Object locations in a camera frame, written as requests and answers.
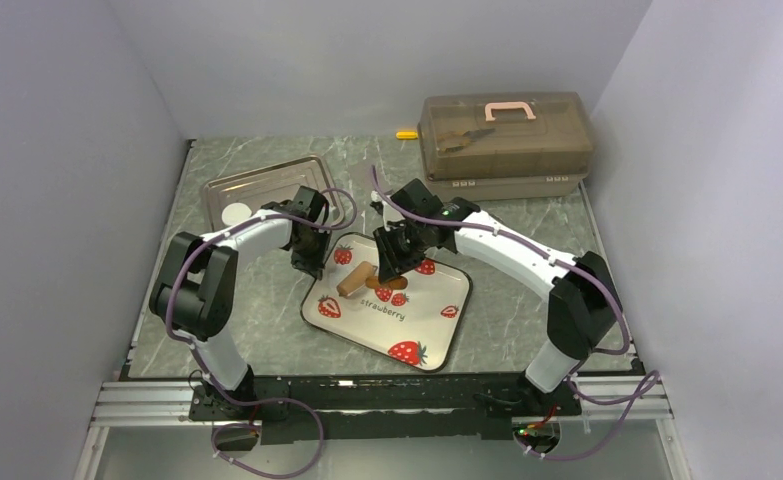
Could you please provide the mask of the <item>wooden rolling pin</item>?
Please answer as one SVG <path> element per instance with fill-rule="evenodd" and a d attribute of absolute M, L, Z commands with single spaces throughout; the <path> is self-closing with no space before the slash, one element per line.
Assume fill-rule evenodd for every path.
<path fill-rule="evenodd" d="M 355 267 L 344 271 L 343 276 L 335 285 L 335 290 L 341 297 L 350 297 L 362 288 L 371 290 L 380 288 L 405 290 L 408 285 L 408 280 L 402 276 L 388 281 L 381 281 L 377 273 L 377 267 L 370 262 L 363 261 Z"/>

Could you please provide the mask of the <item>strawberry pattern white tray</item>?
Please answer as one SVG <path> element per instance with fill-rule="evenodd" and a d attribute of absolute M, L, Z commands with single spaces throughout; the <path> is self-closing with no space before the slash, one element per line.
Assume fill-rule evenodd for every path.
<path fill-rule="evenodd" d="M 341 297 L 335 285 L 345 270 L 366 261 L 377 267 L 372 238 L 347 233 L 333 245 L 323 278 L 301 305 L 309 325 L 423 372 L 441 370 L 472 293 L 469 275 L 426 259 L 404 274 L 405 290 L 362 288 Z"/>

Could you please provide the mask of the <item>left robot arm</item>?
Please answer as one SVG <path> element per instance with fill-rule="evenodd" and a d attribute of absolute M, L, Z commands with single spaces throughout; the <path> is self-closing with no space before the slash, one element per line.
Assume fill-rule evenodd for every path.
<path fill-rule="evenodd" d="M 292 268 L 321 279 L 329 210 L 323 193 L 301 187 L 293 199 L 269 202 L 233 227 L 206 236 L 180 232 L 168 245 L 148 308 L 170 338 L 190 348 L 205 381 L 219 388 L 214 404 L 228 419 L 246 417 L 256 398 L 252 368 L 227 328 L 241 263 L 283 250 Z"/>

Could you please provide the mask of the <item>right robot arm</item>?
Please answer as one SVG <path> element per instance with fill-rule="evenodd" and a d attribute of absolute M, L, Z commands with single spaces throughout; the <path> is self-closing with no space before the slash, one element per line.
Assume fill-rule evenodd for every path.
<path fill-rule="evenodd" d="M 471 201 L 442 201 L 420 180 L 392 194 L 375 186 L 371 199 L 383 215 L 382 226 L 373 233 L 380 281 L 422 265 L 427 250 L 435 248 L 484 262 L 545 301 L 547 338 L 525 368 L 517 391 L 527 413 L 541 415 L 552 407 L 556 388 L 590 355 L 628 350 L 622 303 L 600 255 L 576 256 L 547 247 Z"/>

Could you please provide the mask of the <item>flat round dough wrapper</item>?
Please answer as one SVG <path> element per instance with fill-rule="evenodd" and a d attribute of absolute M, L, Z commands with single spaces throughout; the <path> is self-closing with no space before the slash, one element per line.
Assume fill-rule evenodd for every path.
<path fill-rule="evenodd" d="M 241 202 L 234 202 L 222 209 L 221 221 L 225 227 L 231 227 L 246 221 L 252 214 L 251 207 Z"/>

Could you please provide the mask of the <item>steel baking tray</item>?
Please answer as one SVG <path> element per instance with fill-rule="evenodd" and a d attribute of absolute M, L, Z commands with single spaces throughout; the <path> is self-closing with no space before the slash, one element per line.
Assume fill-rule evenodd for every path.
<path fill-rule="evenodd" d="M 240 203 L 254 213 L 268 202 L 292 199 L 300 186 L 317 191 L 335 187 L 320 157 L 311 155 L 211 180 L 201 187 L 207 228 L 216 231 L 228 226 L 224 211 L 229 205 Z"/>

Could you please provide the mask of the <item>brown translucent tool box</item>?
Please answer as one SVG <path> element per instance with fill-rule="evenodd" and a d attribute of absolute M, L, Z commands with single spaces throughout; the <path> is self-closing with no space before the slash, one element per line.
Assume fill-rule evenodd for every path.
<path fill-rule="evenodd" d="M 575 92 L 429 97 L 418 138 L 424 183 L 443 200 L 565 196 L 587 177 L 595 151 Z"/>

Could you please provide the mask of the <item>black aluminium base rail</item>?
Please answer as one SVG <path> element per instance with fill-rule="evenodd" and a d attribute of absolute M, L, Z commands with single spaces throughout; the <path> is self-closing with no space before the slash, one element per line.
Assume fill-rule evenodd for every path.
<path fill-rule="evenodd" d="M 91 416 L 94 427 L 214 427 L 253 423 L 265 445 L 314 440 L 478 436 L 504 440 L 513 430 L 540 430 L 577 421 L 669 420 L 661 385 L 632 404 L 637 376 L 581 377 L 583 398 L 562 387 L 543 405 L 524 402 L 511 374 L 391 375 L 362 377 L 263 376 L 262 406 L 234 406 L 207 394 L 199 380 L 109 382 Z"/>

